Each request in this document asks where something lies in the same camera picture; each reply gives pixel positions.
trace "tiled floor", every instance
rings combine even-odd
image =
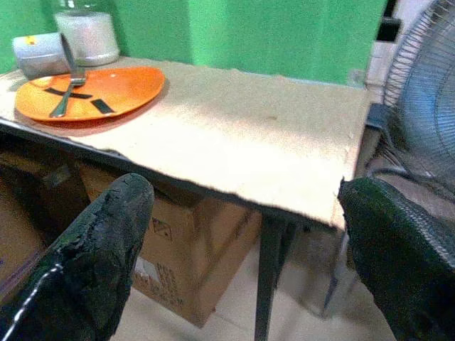
[[[394,340],[372,296],[360,283],[354,286],[345,308],[334,318],[322,320],[310,313],[320,306],[328,287],[328,265],[334,241],[334,237],[322,232],[301,233],[296,238],[275,294],[271,341]],[[133,290],[112,340],[252,341],[258,245],[247,255],[203,329],[193,327]]]

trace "cardboard box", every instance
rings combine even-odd
[[[46,247],[27,211],[0,178],[0,302],[7,301]]]
[[[90,204],[69,154],[11,137],[0,145],[0,176],[50,245]]]
[[[86,163],[79,169],[91,200],[121,175]],[[133,285],[202,327],[254,244],[261,214],[169,185],[154,187],[152,221]]]

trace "table top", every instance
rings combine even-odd
[[[20,71],[0,76],[0,118],[246,202],[344,227],[336,195],[353,177],[368,109],[364,89],[237,70],[121,58],[166,76],[151,103],[118,118],[42,124],[14,110]]]

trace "table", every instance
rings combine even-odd
[[[14,110],[20,71],[0,76],[0,131],[264,215],[255,340],[266,340],[274,287],[299,225],[344,228],[336,195],[353,177],[364,89],[238,70],[121,58],[166,75],[150,104],[118,118],[40,124]]]

